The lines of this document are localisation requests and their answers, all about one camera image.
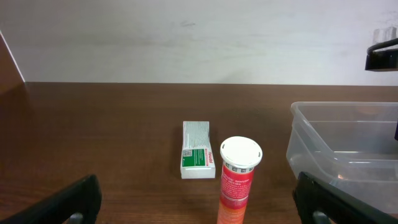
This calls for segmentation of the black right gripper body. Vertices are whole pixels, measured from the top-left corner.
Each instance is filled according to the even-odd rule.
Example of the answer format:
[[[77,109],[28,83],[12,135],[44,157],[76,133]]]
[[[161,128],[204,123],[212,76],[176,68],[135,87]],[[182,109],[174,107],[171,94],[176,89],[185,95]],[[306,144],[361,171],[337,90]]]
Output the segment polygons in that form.
[[[370,46],[367,49],[365,70],[372,72],[396,72],[397,49],[383,50],[397,45],[397,38]]]

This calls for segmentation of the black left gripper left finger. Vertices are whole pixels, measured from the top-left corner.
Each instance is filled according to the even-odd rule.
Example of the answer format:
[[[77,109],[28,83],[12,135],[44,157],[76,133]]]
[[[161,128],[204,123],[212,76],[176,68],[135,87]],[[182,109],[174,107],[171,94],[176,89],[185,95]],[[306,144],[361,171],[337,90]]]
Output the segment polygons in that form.
[[[82,214],[82,223],[95,223],[101,202],[98,178],[91,174],[31,207],[1,220],[1,224],[63,223],[76,213]]]

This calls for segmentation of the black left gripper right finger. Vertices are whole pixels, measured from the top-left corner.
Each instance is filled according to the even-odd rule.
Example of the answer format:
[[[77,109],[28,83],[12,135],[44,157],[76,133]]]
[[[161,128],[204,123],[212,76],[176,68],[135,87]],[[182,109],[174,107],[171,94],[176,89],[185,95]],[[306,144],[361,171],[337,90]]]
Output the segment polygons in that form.
[[[292,196],[302,223],[397,224],[397,218],[308,172],[299,173]]]

